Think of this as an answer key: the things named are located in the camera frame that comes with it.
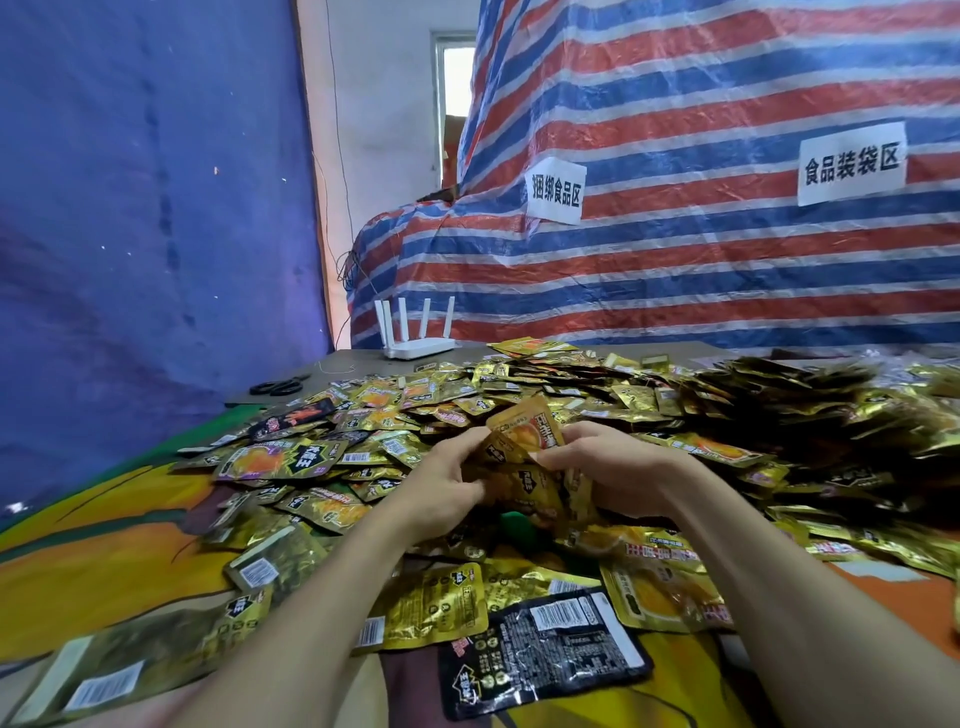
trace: blue fabric backdrop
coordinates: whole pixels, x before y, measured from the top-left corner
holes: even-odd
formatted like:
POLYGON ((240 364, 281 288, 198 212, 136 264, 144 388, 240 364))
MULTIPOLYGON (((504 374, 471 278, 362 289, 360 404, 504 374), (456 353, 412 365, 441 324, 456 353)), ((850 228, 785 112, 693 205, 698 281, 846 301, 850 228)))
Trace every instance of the blue fabric backdrop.
POLYGON ((0 99, 0 505, 329 351, 288 0, 8 0, 0 99))

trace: wifi router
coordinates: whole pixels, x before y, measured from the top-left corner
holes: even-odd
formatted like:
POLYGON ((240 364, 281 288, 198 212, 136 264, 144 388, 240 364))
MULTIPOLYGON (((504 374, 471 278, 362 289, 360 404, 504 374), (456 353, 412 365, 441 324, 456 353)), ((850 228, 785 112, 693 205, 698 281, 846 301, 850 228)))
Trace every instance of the wifi router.
POLYGON ((426 325, 430 320, 430 299, 423 300, 423 312, 420 315, 420 337, 410 340, 407 328, 407 300, 397 299, 400 308, 400 340, 394 339, 394 314, 390 310, 389 301, 374 301, 376 322, 380 326, 380 338, 383 340, 383 353, 388 359, 419 359, 422 356, 448 352, 457 346, 457 342, 450 338, 450 325, 453 323, 454 296, 446 305, 446 319, 444 321, 443 338, 426 338, 426 325))

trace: person's right hand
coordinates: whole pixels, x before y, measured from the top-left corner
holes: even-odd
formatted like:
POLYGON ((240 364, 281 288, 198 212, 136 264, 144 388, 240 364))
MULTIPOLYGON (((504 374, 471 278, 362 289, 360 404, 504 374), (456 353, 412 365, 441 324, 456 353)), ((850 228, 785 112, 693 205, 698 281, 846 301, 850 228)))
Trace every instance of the person's right hand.
POLYGON ((564 427, 566 445, 539 450, 550 471, 576 468, 593 479, 593 502, 624 516, 672 517, 672 489, 715 476, 682 450, 644 443, 619 430, 581 422, 564 427))

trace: forearm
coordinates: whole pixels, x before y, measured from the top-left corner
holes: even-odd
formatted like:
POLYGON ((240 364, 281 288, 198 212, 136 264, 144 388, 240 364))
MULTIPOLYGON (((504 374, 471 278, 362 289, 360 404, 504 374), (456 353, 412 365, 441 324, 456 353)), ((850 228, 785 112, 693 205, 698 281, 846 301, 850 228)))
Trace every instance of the forearm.
POLYGON ((716 475, 699 464, 681 470, 666 494, 672 515, 787 725, 956 724, 956 663, 794 545, 716 475))
POLYGON ((388 508, 374 509, 270 615, 172 728, 326 725, 337 679, 376 598, 409 544, 388 508))

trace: pile of food packets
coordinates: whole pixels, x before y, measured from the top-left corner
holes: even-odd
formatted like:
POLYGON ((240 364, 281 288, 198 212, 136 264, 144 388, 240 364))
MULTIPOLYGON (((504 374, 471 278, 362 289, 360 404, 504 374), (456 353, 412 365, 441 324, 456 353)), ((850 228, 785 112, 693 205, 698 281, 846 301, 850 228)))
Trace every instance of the pile of food packets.
MULTIPOLYGON (((122 643, 123 659, 110 659, 142 670, 135 689, 104 707, 216 668, 436 443, 475 425, 491 434, 464 477, 482 478, 488 501, 447 537, 408 551, 441 564, 398 568, 355 650, 442 643, 450 718, 639 679, 651 668, 636 640, 642 630, 736 629, 674 524, 599 512, 588 477, 551 473, 531 457, 561 446, 573 422, 699 458, 814 558, 895 561, 957 577, 960 544, 935 526, 957 525, 944 517, 956 513, 945 505, 960 490, 960 368, 918 364, 881 387, 859 363, 800 369, 742 357, 695 371, 665 355, 599 357, 529 337, 490 346, 494 353, 475 362, 336 382, 186 449, 174 471, 206 469, 234 491, 203 543, 237 553, 225 574, 241 596, 194 616, 111 627, 83 638, 83 650, 68 644, 59 655, 70 654, 72 672, 61 669, 47 703, 28 699, 14 724, 96 712, 101 704, 84 696, 118 674, 86 659, 108 654, 104 645, 122 643), (505 512, 535 529, 538 554, 505 546, 505 512), (587 566, 570 572, 567 554, 587 566), (584 660, 578 642, 563 637, 581 632, 609 643, 610 659, 570 680, 570 666, 584 660), (152 635, 161 633, 173 643, 158 646, 152 635), (511 641, 540 657, 517 660, 511 641), (536 674, 525 671, 533 663, 536 674)), ((957 611, 960 619, 960 602, 957 611)))

